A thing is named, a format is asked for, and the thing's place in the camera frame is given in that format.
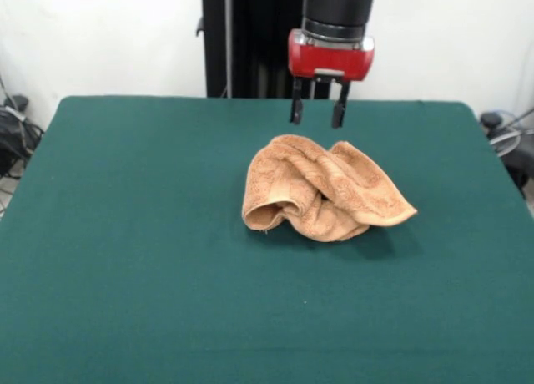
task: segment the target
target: table surface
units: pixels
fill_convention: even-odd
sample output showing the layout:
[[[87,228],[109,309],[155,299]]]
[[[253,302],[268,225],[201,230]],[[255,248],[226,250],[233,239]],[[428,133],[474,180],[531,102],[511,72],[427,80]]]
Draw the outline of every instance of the table surface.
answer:
[[[462,104],[64,100],[0,224],[1,383],[534,382],[534,224]],[[419,214],[247,230],[249,162],[340,139]]]

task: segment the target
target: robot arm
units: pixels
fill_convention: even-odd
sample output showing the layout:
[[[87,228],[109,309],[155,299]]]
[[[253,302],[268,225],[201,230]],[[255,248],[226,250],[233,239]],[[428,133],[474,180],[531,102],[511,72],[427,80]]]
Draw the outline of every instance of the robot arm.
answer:
[[[301,29],[289,37],[290,72],[294,75],[290,122],[302,118],[302,80],[337,82],[341,94],[335,103],[332,127],[343,124],[352,81],[369,72],[375,45],[365,36],[373,0],[304,0]]]

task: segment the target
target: metal rod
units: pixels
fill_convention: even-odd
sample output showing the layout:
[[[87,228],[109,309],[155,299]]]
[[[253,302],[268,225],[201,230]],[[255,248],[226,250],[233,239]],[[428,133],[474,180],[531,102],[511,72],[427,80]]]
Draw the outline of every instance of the metal rod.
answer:
[[[310,99],[315,99],[315,81],[313,79],[310,83]]]
[[[226,31],[226,93],[228,98],[233,96],[232,88],[232,51],[233,46],[233,21],[234,0],[224,0],[224,26]]]

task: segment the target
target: black cable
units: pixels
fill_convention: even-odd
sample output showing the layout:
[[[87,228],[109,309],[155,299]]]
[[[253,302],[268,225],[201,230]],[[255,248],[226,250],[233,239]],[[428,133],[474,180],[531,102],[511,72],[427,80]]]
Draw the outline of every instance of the black cable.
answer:
[[[516,119],[513,119],[510,123],[500,127],[499,130],[496,133],[500,134],[501,132],[504,132],[507,128],[510,128],[512,125],[517,124],[518,122],[522,121],[523,119],[525,119],[526,117],[528,117],[532,113],[534,113],[534,107],[531,108],[531,109],[528,109],[525,113],[521,114]]]

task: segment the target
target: brown towel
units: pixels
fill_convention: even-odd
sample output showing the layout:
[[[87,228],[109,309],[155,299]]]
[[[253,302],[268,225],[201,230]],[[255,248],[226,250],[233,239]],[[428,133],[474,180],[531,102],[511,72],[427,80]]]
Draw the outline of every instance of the brown towel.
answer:
[[[348,142],[330,151],[282,135],[250,163],[243,220],[270,230],[284,219],[312,240],[347,240],[370,225],[402,223],[417,212],[384,171]]]

